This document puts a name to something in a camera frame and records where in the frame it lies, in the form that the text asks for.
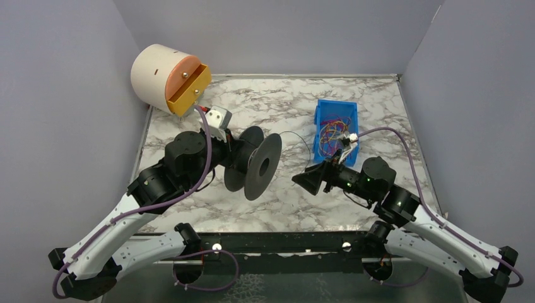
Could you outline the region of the blue plastic bin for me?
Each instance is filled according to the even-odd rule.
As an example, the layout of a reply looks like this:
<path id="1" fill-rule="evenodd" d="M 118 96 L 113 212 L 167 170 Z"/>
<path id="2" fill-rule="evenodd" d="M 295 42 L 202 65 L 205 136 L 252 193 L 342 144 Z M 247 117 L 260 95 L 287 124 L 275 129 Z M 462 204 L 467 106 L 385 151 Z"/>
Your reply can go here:
<path id="1" fill-rule="evenodd" d="M 358 107 L 354 102 L 319 99 L 315 108 L 314 162 L 322 162 L 342 150 L 336 139 L 345 132 L 358 132 Z"/>

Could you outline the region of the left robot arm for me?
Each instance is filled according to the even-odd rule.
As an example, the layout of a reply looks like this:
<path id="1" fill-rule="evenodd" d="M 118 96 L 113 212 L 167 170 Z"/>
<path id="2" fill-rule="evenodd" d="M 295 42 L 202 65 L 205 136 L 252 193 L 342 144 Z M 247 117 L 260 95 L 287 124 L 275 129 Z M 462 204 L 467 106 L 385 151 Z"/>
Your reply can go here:
<path id="1" fill-rule="evenodd" d="M 142 170 L 114 209 L 82 240 L 55 248 L 49 261 L 57 271 L 52 292 L 58 299 L 94 300 L 129 274 L 156 261 L 194 253 L 200 239 L 188 223 L 171 232 L 130 245 L 128 240 L 172 205 L 199 191 L 207 174 L 225 168 L 226 188 L 244 188 L 249 162 L 263 142 L 261 128 L 252 126 L 234 137 L 224 129 L 219 138 L 204 131 L 179 133 L 156 164 Z"/>

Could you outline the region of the black cable spool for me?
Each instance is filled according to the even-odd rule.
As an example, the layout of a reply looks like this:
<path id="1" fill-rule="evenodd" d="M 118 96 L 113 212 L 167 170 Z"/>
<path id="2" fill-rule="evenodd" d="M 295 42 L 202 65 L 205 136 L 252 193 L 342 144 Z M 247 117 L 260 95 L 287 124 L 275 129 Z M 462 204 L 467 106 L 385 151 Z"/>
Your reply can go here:
<path id="1" fill-rule="evenodd" d="M 278 133 L 264 136 L 259 126 L 247 128 L 232 141 L 230 164 L 225 167 L 227 190 L 244 190 L 245 198 L 253 201 L 261 196 L 278 168 L 282 140 Z"/>

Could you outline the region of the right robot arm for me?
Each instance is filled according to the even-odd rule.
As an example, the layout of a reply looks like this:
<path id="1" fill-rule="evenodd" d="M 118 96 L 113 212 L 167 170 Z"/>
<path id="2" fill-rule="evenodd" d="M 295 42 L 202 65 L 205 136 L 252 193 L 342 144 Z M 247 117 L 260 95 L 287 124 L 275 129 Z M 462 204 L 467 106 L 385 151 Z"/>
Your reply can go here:
<path id="1" fill-rule="evenodd" d="M 395 178 L 385 160 L 372 157 L 359 172 L 329 159 L 291 179 L 313 195 L 325 184 L 326 193 L 338 187 L 364 199 L 380 218 L 367 234 L 373 245 L 461 280 L 465 293 L 478 302 L 501 302 L 517 251 L 473 237 L 396 185 Z"/>

